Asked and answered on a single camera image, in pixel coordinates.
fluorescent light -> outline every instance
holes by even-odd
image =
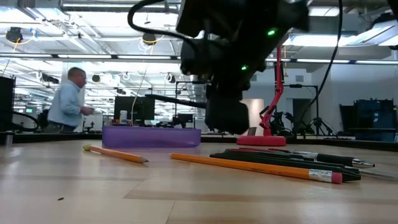
[[[396,46],[398,45],[398,35],[390,38],[389,40],[379,44],[379,46]]]
[[[348,45],[364,44],[367,41],[371,40],[372,38],[382,34],[383,32],[385,32],[391,28],[392,28],[392,26],[373,28],[371,30],[363,32],[362,34],[355,36],[354,38],[351,38],[349,40]]]
[[[49,54],[5,54],[1,53],[0,57],[19,57],[19,58],[49,58]]]
[[[330,63],[327,59],[297,59],[297,62],[302,63]],[[334,60],[333,63],[348,63],[349,60]]]
[[[132,4],[63,4],[63,7],[132,7]]]
[[[21,88],[16,88],[14,90],[14,92],[17,93],[17,94],[22,94],[22,95],[28,95],[29,94],[29,92],[27,90],[24,90],[24,89],[21,89]]]
[[[104,103],[100,103],[100,102],[85,102],[86,104],[89,105],[105,105]]]
[[[276,58],[266,58],[266,62],[276,62],[277,59]],[[281,62],[289,62],[290,59],[289,58],[281,58],[280,59]]]
[[[91,89],[91,90],[114,90],[117,87],[106,87],[106,86],[86,86],[86,89]]]
[[[339,46],[350,42],[351,37],[341,37]],[[283,45],[303,47],[334,47],[337,44],[337,35],[295,35],[287,39]]]
[[[63,7],[133,7],[133,4],[63,4]],[[154,6],[144,6],[144,8],[158,8],[164,9],[164,6],[154,5]],[[175,6],[169,6],[170,9],[177,9]]]
[[[139,55],[139,56],[133,56],[133,55],[119,55],[118,58],[120,59],[159,59],[159,60],[168,60],[171,59],[169,56],[145,56],[145,55]]]
[[[58,55],[60,58],[112,58],[110,55]]]
[[[43,86],[43,85],[17,85],[15,88],[57,88],[59,85]]]
[[[338,16],[339,9],[338,7],[310,7],[309,16]]]
[[[398,65],[398,61],[381,60],[357,60],[355,63],[360,65]]]

yellow pencil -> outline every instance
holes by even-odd
[[[201,164],[262,172],[266,174],[283,175],[286,177],[317,180],[321,182],[329,182],[334,184],[341,184],[343,182],[342,174],[332,172],[330,170],[317,170],[317,169],[304,169],[296,167],[277,166],[269,164],[260,164],[255,162],[244,162],[244,161],[234,161],[229,159],[193,156],[193,155],[186,155],[179,153],[171,153],[170,156],[172,159],[178,159],[182,161],[197,162]]]
[[[95,151],[95,152],[99,152],[99,153],[102,153],[102,154],[105,154],[108,156],[117,157],[119,159],[124,159],[124,160],[131,161],[131,162],[137,162],[137,163],[148,162],[148,160],[142,156],[137,156],[134,154],[119,152],[119,151],[110,150],[110,149],[104,149],[102,147],[92,146],[89,144],[84,145],[83,149],[85,151]]]

lamp base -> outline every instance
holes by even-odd
[[[241,136],[236,141],[245,146],[286,146],[286,138],[282,136]]]

wooden table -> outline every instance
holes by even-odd
[[[134,164],[64,141],[0,148],[1,224],[398,223],[398,182],[363,176],[342,185],[172,161],[171,149],[137,149]],[[177,152],[208,156],[234,144]],[[398,173],[398,153],[290,145],[355,156]]]

black pen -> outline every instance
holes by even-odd
[[[361,175],[357,168],[345,168],[344,165],[340,164],[328,164],[323,162],[313,162],[313,161],[300,161],[296,159],[283,159],[276,157],[264,156],[261,152],[239,152],[230,149],[225,150],[223,153],[216,153],[210,155],[210,157],[219,159],[230,159],[236,161],[245,162],[256,162],[261,164],[270,164],[277,166],[288,166],[297,167],[304,169],[321,169],[330,170],[333,172],[338,172],[343,175],[343,182],[352,180],[361,180]]]
[[[267,151],[278,151],[285,152],[289,154],[301,155],[308,159],[314,159],[319,162],[329,162],[334,164],[343,164],[344,166],[357,167],[357,168],[371,168],[374,164],[368,161],[363,161],[361,159],[355,159],[354,157],[347,156],[334,156],[329,154],[320,154],[316,152],[300,152],[300,151],[289,151],[285,149],[257,149],[257,150],[267,150]]]

